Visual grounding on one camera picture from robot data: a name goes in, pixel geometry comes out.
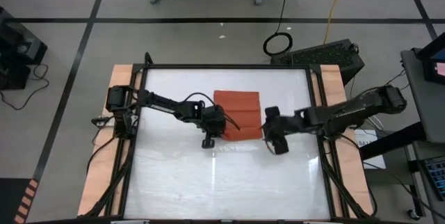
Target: floor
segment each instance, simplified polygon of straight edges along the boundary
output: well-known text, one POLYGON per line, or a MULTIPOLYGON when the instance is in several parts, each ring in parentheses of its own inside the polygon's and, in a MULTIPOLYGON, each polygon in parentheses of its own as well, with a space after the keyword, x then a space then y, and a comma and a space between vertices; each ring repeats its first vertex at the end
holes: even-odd
MULTIPOLYGON (((262 44, 275 32, 282 1, 0 0, 49 47, 43 63, 50 86, 22 111, 0 104, 0 177, 40 181, 28 222, 76 216, 95 133, 90 119, 102 111, 115 64, 140 63, 146 51, 155 63, 268 63, 262 44)), ((322 43, 332 2, 286 1, 281 30, 293 36, 293 49, 322 43)), ((349 38, 366 63, 352 88, 356 95, 400 73, 400 51, 445 32, 445 0, 339 0, 333 18, 328 41, 349 38)), ((284 43, 271 44, 273 51, 284 43)), ((405 86, 406 77, 392 84, 405 86)), ((6 98, 19 104, 38 86, 30 81, 6 98)), ((409 106, 402 114, 379 115, 385 129, 419 120, 410 89, 403 94, 409 106)), ((405 212, 412 201, 401 187, 371 189, 378 217, 410 221, 405 212)), ((419 221, 431 222, 429 213, 419 221)))

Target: red towel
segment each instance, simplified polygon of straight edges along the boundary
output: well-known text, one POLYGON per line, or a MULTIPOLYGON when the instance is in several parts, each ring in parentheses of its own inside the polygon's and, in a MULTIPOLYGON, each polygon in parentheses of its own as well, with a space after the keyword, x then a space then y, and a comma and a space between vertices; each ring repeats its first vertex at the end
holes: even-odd
POLYGON ((241 128, 238 130, 232 123, 226 121, 223 139, 243 141, 263 137, 258 92, 216 90, 213 99, 241 128))

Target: wooden board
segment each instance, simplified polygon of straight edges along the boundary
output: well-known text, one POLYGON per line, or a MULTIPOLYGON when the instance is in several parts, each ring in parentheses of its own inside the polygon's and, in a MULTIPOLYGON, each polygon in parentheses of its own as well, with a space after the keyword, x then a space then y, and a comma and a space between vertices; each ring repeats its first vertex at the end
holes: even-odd
MULTIPOLYGON (((113 74, 110 80, 110 87, 114 85, 128 85, 131 78, 132 65, 115 65, 113 74)), ((327 103, 329 105, 343 102, 346 100, 346 95, 341 80, 339 67, 336 65, 322 65, 322 78, 323 85, 325 87, 325 94, 327 97, 327 103)), ((320 93, 316 82, 316 76, 312 76, 314 91, 316 93, 316 103, 321 104, 320 93)), ((137 83, 140 82, 140 77, 136 79, 137 83)), ((104 109, 104 115, 110 115, 110 113, 104 109)), ((105 128, 102 130, 97 139, 95 150, 108 141, 113 134, 113 130, 105 128)), ((345 135, 355 141, 354 131, 347 130, 345 135)), ((121 163, 124 161, 127 155, 127 145, 125 143, 124 154, 122 155, 121 163)), ((78 214, 84 214, 89 211, 92 206, 100 199, 103 192, 107 188, 111 180, 111 173, 113 169, 113 163, 117 150, 118 142, 114 141, 109 146, 104 148, 97 154, 95 159, 90 165, 90 170, 86 178, 85 188, 81 199, 78 214)), ((369 197, 369 191, 366 184, 366 178, 364 176, 364 170, 362 167, 362 160, 360 159, 359 151, 346 140, 337 141, 337 153, 339 155, 339 164, 343 177, 343 183, 349 190, 350 194, 359 203, 363 210, 370 214, 373 211, 371 199, 369 197)), ((341 205, 339 200, 339 193, 333 183, 331 183, 333 189, 332 195, 334 200, 334 206, 336 209, 336 215, 341 216, 341 205)), ((114 197, 112 214, 117 214, 118 205, 120 201, 120 194, 122 190, 122 183, 116 189, 114 197)))

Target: yellow cable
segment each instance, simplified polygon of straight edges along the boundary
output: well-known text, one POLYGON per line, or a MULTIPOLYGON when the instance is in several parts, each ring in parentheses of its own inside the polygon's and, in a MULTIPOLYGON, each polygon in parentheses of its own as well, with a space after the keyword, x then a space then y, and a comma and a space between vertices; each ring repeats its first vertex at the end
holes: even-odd
POLYGON ((327 36, 329 35, 329 28, 331 26, 331 17, 332 17, 332 11, 334 11, 334 7, 337 4, 337 0, 334 0, 332 3, 331 10, 329 11, 329 17, 327 18, 327 27, 326 27, 326 34, 325 34, 325 40, 323 41, 323 44, 326 44, 327 36))

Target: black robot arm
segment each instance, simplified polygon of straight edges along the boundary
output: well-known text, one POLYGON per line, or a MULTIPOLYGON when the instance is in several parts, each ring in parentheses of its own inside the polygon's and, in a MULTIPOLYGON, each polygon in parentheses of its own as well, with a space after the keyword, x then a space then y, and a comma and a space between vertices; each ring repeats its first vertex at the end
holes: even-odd
POLYGON ((203 101, 176 102, 156 95, 147 90, 136 90, 131 86, 113 86, 108 89, 106 109, 115 118, 115 135, 120 138, 133 136, 131 115, 138 107, 149 107, 173 115, 185 123, 194 123, 197 128, 206 133, 202 141, 202 148, 213 148, 215 141, 212 137, 219 137, 224 133, 226 118, 221 106, 204 107, 203 101), (128 93, 137 93, 137 98, 130 105, 126 105, 128 93))
POLYGON ((372 115, 400 113, 406 106, 406 100, 398 88, 383 86, 366 90, 347 102, 297 110, 291 117, 281 116, 277 106, 269 107, 263 125, 264 138, 272 143, 276 154, 284 154, 289 151, 285 139, 288 134, 338 136, 349 126, 360 126, 372 115))

